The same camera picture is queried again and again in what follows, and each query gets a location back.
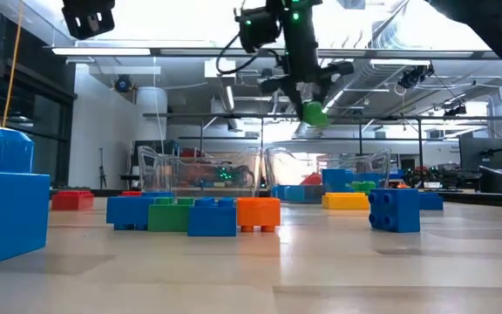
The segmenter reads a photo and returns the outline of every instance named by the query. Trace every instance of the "green lego brick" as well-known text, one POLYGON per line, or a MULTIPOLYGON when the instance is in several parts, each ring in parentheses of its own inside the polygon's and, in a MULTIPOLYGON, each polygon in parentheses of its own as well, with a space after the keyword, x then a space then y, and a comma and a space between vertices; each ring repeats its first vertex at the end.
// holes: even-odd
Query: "green lego brick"
POLYGON ((303 121, 311 126, 328 126, 329 119, 327 113, 322 111, 322 103, 311 101, 303 104, 303 121))
POLYGON ((159 197, 156 200, 154 200, 154 204, 172 205, 173 198, 172 197, 159 197))
POLYGON ((354 182, 352 182, 351 187, 353 187, 356 192, 359 192, 359 193, 363 192, 366 195, 369 195, 371 192, 371 189, 376 188, 377 185, 373 181, 364 181, 364 182, 354 181, 354 182))
POLYGON ((155 204, 148 208, 148 231, 187 232, 188 205, 155 204))
POLYGON ((189 205, 189 206, 193 206, 195 203, 195 200, 193 197, 180 197, 178 199, 178 205, 189 205))

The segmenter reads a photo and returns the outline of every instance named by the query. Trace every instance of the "tripod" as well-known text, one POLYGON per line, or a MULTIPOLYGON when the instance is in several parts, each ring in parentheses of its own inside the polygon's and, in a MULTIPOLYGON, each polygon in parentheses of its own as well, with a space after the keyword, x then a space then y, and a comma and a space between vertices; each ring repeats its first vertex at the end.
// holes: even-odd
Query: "tripod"
POLYGON ((100 151, 100 189, 102 187, 108 188, 108 184, 105 182, 105 172, 104 172, 104 148, 99 148, 100 151))

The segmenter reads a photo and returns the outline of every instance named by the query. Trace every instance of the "white cylinder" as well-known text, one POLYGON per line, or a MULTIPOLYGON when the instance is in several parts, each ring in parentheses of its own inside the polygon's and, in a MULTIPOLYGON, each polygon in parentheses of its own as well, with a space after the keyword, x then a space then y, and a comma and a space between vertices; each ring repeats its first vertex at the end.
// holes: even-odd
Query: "white cylinder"
POLYGON ((166 91, 158 87, 139 87, 136 106, 135 140, 165 140, 166 118, 145 118, 143 113, 167 113, 166 91))

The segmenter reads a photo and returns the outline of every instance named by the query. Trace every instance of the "transparent plastic bin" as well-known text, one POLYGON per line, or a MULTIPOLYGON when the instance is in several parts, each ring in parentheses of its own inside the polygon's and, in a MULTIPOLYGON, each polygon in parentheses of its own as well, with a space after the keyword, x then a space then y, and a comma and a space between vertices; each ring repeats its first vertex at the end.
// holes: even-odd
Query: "transparent plastic bin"
POLYGON ((390 150, 300 160, 285 148, 269 148, 265 152, 265 166, 272 196, 283 201, 320 202, 326 192, 346 193, 355 191, 352 186, 372 187, 367 182, 374 182, 376 188, 388 187, 390 150))
POLYGON ((161 155, 150 147, 140 147, 139 164, 143 191, 171 191, 175 196, 192 197, 249 197, 259 192, 259 148, 222 158, 195 158, 161 155))

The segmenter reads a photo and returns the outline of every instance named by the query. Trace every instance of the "yellow lego brick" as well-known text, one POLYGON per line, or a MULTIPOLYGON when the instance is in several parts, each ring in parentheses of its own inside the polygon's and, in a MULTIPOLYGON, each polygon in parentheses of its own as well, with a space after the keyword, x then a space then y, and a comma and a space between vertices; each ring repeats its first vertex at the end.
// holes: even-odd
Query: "yellow lego brick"
POLYGON ((342 210, 368 210, 370 202, 364 193, 327 193, 322 197, 322 207, 342 210))

